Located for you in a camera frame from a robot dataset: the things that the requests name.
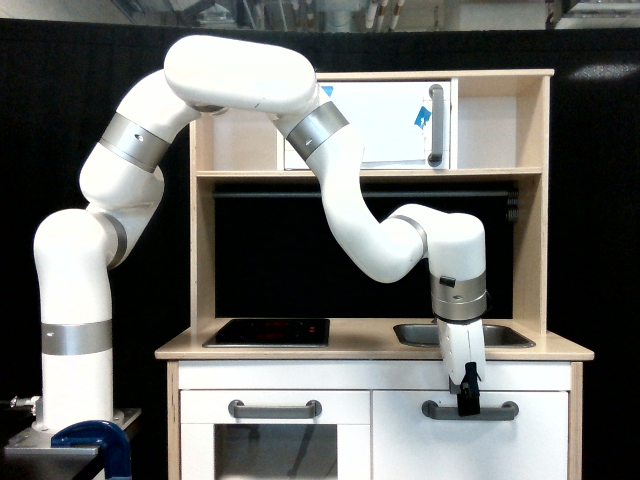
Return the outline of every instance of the blue sticker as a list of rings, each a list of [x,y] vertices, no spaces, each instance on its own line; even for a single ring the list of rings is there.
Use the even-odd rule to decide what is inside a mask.
[[[415,124],[420,128],[424,129],[424,126],[427,124],[430,118],[431,118],[431,112],[427,110],[424,106],[422,106],[420,107],[420,111],[418,112],[418,116],[416,117]]]

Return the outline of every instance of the wooden countertop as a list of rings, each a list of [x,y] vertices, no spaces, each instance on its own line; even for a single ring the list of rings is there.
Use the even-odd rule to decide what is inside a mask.
[[[202,347],[227,323],[217,318],[197,333],[187,329],[156,351],[160,360],[438,360],[438,348],[401,344],[394,325],[430,323],[429,319],[332,318],[327,347]],[[487,360],[587,361],[593,352],[559,335],[544,335],[513,320],[487,320],[506,325],[535,342],[530,348],[487,348]]]

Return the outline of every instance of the oven door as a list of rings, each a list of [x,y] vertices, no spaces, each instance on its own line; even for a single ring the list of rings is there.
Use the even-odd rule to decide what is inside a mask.
[[[371,478],[368,391],[181,392],[182,480]]]

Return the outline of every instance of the cabinet door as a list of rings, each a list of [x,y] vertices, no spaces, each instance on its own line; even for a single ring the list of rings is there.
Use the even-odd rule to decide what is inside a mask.
[[[567,392],[482,392],[481,408],[515,402],[513,421],[432,420],[442,391],[373,393],[373,478],[378,480],[566,480]]]
[[[370,480],[370,403],[368,391],[182,391],[182,480]]]

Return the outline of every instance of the drawer handle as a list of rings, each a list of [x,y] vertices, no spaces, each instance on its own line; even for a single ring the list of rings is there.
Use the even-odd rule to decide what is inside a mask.
[[[266,418],[270,420],[300,420],[315,418],[322,413],[322,405],[317,400],[310,400],[301,407],[263,407],[246,406],[240,400],[229,404],[229,414],[233,418]]]
[[[472,420],[480,422],[508,422],[516,418],[520,409],[515,402],[505,402],[502,407],[482,408],[477,415],[458,415],[456,407],[439,407],[433,400],[422,404],[422,413],[433,420]]]

